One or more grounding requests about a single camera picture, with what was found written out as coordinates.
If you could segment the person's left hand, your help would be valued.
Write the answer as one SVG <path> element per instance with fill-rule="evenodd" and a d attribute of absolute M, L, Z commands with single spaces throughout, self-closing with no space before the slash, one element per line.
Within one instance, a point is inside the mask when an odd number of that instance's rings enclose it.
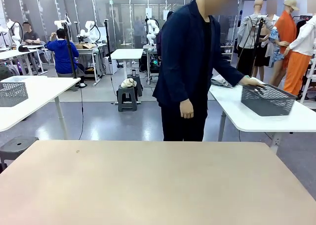
<path fill-rule="evenodd" d="M 251 85 L 251 86 L 259 86 L 259 87 L 264 87 L 263 84 L 261 84 L 260 82 L 258 82 L 255 79 L 249 78 L 244 76 L 240 81 L 239 81 L 240 85 Z"/>

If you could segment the person's right hand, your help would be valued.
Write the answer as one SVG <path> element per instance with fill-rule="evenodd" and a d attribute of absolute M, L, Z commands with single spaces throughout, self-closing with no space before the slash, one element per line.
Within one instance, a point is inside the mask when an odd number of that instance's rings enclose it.
<path fill-rule="evenodd" d="M 180 114 L 182 118 L 190 119 L 194 117 L 194 108 L 189 99 L 180 102 Z"/>

